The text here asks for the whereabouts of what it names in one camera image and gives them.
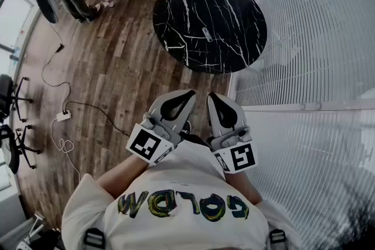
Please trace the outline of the person's black trousers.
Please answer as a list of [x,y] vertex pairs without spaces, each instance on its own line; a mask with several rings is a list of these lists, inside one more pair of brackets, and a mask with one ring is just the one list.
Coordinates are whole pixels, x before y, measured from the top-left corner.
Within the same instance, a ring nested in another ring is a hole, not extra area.
[[205,142],[201,137],[197,135],[190,134],[190,133],[181,133],[181,136],[183,137],[184,140],[187,140],[191,143],[203,145],[208,148],[210,147],[210,145],[207,142]]

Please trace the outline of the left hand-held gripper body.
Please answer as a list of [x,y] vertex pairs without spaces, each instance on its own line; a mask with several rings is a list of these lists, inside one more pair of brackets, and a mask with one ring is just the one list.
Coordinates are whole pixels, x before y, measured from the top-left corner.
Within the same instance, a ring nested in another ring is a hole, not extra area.
[[150,165],[157,165],[182,141],[180,132],[183,118],[174,120],[146,113],[141,123],[135,124],[126,149]]

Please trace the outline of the person's right forearm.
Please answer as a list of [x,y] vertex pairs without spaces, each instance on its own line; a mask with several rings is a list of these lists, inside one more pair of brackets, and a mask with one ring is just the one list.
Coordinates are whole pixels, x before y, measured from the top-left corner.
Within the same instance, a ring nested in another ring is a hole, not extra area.
[[257,205],[263,201],[261,194],[252,185],[246,172],[239,172],[235,174],[225,173],[226,182],[233,188],[238,190],[252,205]]

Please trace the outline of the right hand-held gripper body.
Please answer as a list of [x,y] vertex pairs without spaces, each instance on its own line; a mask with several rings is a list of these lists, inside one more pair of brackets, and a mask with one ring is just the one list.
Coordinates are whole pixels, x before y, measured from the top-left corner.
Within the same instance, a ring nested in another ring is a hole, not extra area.
[[214,138],[211,147],[225,173],[235,174],[258,165],[257,150],[249,126]]

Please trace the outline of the dark round stool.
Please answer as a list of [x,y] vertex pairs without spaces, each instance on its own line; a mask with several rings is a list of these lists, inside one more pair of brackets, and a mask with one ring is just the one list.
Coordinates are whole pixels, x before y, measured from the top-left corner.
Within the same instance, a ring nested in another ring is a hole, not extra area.
[[48,22],[56,24],[59,21],[56,0],[36,0],[36,3]]

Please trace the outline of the person's left forearm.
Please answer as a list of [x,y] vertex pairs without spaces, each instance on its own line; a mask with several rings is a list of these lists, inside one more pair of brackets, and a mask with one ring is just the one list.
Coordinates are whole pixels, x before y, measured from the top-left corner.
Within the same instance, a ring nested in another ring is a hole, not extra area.
[[113,198],[117,198],[129,188],[137,177],[146,171],[148,166],[148,162],[136,155],[131,155],[100,176],[97,179],[97,183]]

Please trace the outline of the white printed t-shirt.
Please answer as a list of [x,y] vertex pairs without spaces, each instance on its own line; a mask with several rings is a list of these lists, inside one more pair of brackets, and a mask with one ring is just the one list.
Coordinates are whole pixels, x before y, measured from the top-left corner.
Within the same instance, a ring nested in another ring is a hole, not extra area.
[[[113,198],[85,174],[62,217],[66,250],[83,250],[89,228],[98,228],[105,250],[301,250],[285,208],[274,201],[252,205],[226,182],[209,148],[184,141],[148,166]],[[284,246],[269,233],[285,232]]]

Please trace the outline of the black swivel chair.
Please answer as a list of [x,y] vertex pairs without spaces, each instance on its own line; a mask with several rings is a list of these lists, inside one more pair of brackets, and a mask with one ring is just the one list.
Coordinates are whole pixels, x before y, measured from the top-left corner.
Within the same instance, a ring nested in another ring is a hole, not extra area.
[[26,125],[23,131],[20,128],[13,131],[9,125],[0,126],[0,150],[3,153],[5,164],[13,174],[17,174],[20,165],[20,156],[23,155],[28,166],[35,169],[36,165],[31,165],[26,151],[39,155],[40,150],[34,150],[25,145],[27,130],[33,129],[32,125]]
[[29,81],[28,77],[22,77],[17,89],[13,79],[7,74],[0,74],[0,123],[2,124],[10,116],[11,110],[15,110],[21,122],[25,123],[27,119],[22,118],[20,115],[18,101],[33,102],[31,98],[22,98],[19,96],[22,83]]

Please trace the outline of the round black marble table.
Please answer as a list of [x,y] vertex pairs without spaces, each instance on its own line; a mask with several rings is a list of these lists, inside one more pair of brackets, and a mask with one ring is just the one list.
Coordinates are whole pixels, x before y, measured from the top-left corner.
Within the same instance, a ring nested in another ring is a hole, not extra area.
[[[155,33],[165,50],[193,71],[224,74],[249,67],[267,41],[267,25],[254,0],[157,0]],[[213,41],[202,32],[208,28]]]

